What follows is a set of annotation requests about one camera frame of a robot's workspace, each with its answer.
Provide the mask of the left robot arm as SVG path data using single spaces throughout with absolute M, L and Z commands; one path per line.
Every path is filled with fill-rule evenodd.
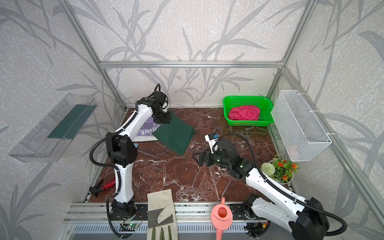
M 167 110 L 168 97 L 157 84 L 154 91 L 135 103 L 135 110 L 127 121 L 112 133 L 96 142 L 90 152 L 90 162 L 96 166 L 113 168 L 115 173 L 116 191 L 113 195 L 112 210 L 121 218 L 132 218 L 137 208 L 135 206 L 132 171 L 138 156 L 134 139 L 144 123 L 153 118 L 156 124 L 168 124 L 171 121 L 171 112 Z M 94 152 L 102 143 L 106 144 L 110 164 L 96 161 Z

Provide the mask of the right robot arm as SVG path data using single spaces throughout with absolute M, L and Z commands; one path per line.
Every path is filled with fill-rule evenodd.
M 250 219 L 264 218 L 292 234 L 296 240 L 322 240 L 343 234 L 348 224 L 342 218 L 324 210 L 315 198 L 307 200 L 274 181 L 261 170 L 255 155 L 252 160 L 240 156 L 234 143 L 215 133 L 205 136 L 209 149 L 192 154 L 192 158 L 202 167 L 218 165 L 227 169 L 237 180 L 245 180 L 246 185 L 256 189 L 263 196 L 251 197 L 246 207 Z

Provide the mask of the dark green t-shirt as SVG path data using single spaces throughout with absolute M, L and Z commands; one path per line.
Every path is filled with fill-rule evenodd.
M 153 136 L 169 150 L 183 156 L 195 132 L 196 130 L 192 126 L 186 124 L 174 112 L 171 112 L 170 122 L 158 127 Z

